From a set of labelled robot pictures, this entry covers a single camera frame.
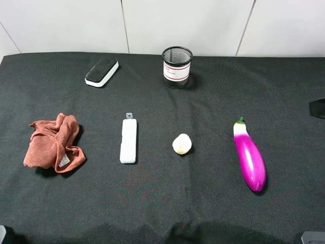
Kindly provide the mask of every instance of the plastic vegetable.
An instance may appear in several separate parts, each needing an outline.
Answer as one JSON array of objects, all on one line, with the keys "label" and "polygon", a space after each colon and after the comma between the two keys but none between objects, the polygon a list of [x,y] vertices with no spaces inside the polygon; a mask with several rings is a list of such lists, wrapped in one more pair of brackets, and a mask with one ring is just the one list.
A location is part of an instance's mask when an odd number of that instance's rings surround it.
[{"label": "plastic vegetable", "polygon": [[266,169],[261,153],[246,131],[243,117],[234,124],[234,139],[244,180],[255,192],[260,192],[266,181]]}]

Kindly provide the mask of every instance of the microfiber cloth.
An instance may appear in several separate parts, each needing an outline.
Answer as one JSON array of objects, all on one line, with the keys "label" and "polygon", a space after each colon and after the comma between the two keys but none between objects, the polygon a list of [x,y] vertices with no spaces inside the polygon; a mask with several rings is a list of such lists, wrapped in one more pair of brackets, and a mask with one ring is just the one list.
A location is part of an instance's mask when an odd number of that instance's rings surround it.
[{"label": "microfiber cloth", "polygon": [[79,124],[73,115],[60,113],[54,121],[38,120],[29,126],[35,131],[30,138],[24,166],[45,169],[52,166],[57,173],[65,173],[86,160],[81,148],[72,146],[79,133]]}]

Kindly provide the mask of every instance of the table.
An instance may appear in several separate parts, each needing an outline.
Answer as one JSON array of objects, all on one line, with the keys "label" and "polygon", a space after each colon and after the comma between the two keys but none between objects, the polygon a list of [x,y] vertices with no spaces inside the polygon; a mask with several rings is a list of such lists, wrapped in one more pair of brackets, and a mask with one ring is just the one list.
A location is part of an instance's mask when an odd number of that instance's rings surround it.
[{"label": "table", "polygon": [[[120,69],[102,88],[100,57]],[[0,224],[27,243],[300,243],[325,230],[324,58],[198,57],[189,85],[163,84],[158,55],[31,53],[0,65]],[[57,175],[23,159],[39,119],[73,114],[87,161]],[[138,121],[137,163],[119,161],[122,121]],[[245,184],[233,140],[244,116],[267,167]],[[172,149],[181,133],[193,149]]]}]

